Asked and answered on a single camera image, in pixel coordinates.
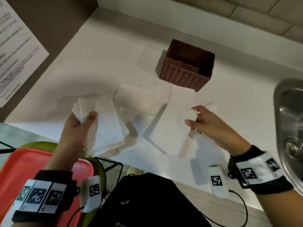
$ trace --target wristband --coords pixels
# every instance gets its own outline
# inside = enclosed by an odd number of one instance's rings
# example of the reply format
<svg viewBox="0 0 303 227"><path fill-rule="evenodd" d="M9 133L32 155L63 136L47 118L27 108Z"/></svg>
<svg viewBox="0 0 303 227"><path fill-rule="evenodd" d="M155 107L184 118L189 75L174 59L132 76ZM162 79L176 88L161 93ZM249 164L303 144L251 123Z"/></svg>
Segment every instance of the wristband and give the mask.
<svg viewBox="0 0 303 227"><path fill-rule="evenodd" d="M274 194L293 189L269 152L252 146L246 153L231 156L242 179L256 194Z"/></svg>
<svg viewBox="0 0 303 227"><path fill-rule="evenodd" d="M71 171L40 170L15 200L13 222L49 221L70 209L79 191Z"/></svg>

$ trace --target paper notice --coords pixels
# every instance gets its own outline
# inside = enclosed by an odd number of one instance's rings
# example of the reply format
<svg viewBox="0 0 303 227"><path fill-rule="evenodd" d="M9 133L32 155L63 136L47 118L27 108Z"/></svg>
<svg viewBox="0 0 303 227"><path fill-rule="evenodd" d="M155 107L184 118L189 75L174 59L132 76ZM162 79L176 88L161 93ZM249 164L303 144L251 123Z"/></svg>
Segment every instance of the paper notice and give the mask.
<svg viewBox="0 0 303 227"><path fill-rule="evenodd" d="M7 1L0 0L0 107L48 55Z"/></svg>

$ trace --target white countertop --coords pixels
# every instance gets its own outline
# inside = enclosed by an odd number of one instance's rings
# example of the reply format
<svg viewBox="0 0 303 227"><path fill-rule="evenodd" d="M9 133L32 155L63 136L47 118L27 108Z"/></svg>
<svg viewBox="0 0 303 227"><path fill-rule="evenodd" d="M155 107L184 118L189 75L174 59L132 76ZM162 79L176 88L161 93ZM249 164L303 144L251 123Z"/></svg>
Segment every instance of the white countertop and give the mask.
<svg viewBox="0 0 303 227"><path fill-rule="evenodd" d="M216 54L211 80L196 93L196 103L213 102L220 117L278 160L273 92L284 78L302 73L184 33L98 8L6 119L13 126L58 141L71 107L93 93L115 96L121 82L160 83L155 72L163 50L179 39ZM207 140L186 158L155 158L147 149L110 153L113 160L211 192L206 170L226 167L229 155ZM262 209L251 190L228 179L229 189L246 204ZM230 199L240 202L236 197Z"/></svg>

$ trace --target stainless steel sink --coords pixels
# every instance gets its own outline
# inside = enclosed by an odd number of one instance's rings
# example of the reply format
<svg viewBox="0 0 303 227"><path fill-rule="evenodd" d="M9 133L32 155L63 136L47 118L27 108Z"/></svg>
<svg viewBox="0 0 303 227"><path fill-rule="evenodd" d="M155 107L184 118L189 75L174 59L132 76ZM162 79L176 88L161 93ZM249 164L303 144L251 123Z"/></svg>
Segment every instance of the stainless steel sink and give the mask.
<svg viewBox="0 0 303 227"><path fill-rule="evenodd" d="M303 195L303 80L285 80L278 84L274 106L282 167Z"/></svg>

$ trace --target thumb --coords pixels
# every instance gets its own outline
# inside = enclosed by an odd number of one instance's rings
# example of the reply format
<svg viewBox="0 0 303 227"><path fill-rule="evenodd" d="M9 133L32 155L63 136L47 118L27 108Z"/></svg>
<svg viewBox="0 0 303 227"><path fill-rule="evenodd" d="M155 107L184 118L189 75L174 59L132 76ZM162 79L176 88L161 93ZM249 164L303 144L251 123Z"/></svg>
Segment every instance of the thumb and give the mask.
<svg viewBox="0 0 303 227"><path fill-rule="evenodd" d="M95 122L96 120L96 117L97 117L97 113L95 111L92 111L89 116L87 117L86 121L84 123L82 123L82 127L85 129L85 130L89 130L90 127L93 125L93 123Z"/></svg>
<svg viewBox="0 0 303 227"><path fill-rule="evenodd" d="M195 121L192 121L189 119L186 119L184 122L187 126L189 126L190 128L196 129L197 131L203 132L203 130L204 130L204 125L199 122L195 122Z"/></svg>

